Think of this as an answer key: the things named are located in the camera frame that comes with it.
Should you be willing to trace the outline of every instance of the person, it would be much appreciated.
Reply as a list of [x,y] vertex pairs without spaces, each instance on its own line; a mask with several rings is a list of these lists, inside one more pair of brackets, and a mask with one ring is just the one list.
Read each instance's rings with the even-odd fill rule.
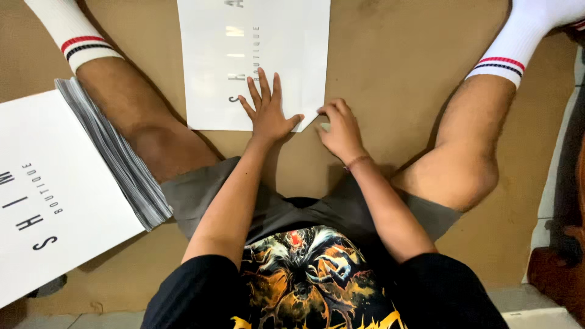
[[72,71],[161,184],[190,239],[143,328],[506,328],[476,275],[434,241],[498,181],[495,147],[539,41],[585,17],[582,0],[514,0],[502,31],[461,84],[435,148],[388,181],[343,99],[327,102],[323,144],[350,172],[321,200],[260,182],[285,119],[280,77],[259,69],[242,157],[220,161],[98,33],[73,0],[25,0]]

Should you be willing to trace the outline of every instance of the bracelet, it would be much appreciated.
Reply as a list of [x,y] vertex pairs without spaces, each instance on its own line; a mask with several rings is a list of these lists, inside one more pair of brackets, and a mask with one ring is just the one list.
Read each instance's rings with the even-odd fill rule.
[[357,158],[351,160],[345,167],[343,167],[348,173],[352,171],[352,166],[358,162],[362,162],[364,160],[373,160],[369,155],[358,156]]

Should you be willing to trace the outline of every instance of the black t-shirt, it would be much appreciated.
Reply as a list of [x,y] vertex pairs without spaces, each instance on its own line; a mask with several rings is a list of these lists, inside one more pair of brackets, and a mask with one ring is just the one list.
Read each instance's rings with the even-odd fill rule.
[[394,269],[374,273],[333,228],[279,233],[247,246],[240,272],[218,255],[182,264],[150,301],[142,327],[507,328],[464,264],[428,253]]

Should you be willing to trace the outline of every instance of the dark gray shorts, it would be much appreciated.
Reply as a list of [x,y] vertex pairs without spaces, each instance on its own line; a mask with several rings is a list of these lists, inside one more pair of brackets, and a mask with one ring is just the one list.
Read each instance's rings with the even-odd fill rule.
[[[173,208],[173,216],[187,239],[193,236],[205,210],[239,159],[232,157],[214,166],[177,176],[161,185],[168,204]],[[402,199],[433,241],[445,234],[462,214],[408,193],[402,193]],[[366,200],[356,180],[348,174],[329,195],[302,209],[261,184],[246,244],[278,232],[314,225],[332,227],[351,241],[363,244],[378,236]]]

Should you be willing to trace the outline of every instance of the brown cardboard surface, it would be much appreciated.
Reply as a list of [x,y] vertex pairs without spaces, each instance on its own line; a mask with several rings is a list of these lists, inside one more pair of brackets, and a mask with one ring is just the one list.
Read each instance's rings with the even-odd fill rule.
[[[175,0],[88,0],[128,58],[185,116]],[[505,20],[507,0],[332,0],[326,97],[353,107],[363,140],[381,164],[400,167],[426,147],[436,116]],[[0,2],[0,101],[53,88],[71,72],[49,34],[20,0]],[[546,38],[532,59],[498,146],[500,183],[438,242],[487,287],[524,274],[532,228],[556,135],[573,90],[576,45]],[[224,156],[243,151],[247,132],[204,132]],[[339,165],[310,127],[280,152],[272,184],[285,196],[323,196]],[[141,310],[179,263],[186,242],[163,225],[69,273],[29,312]]]

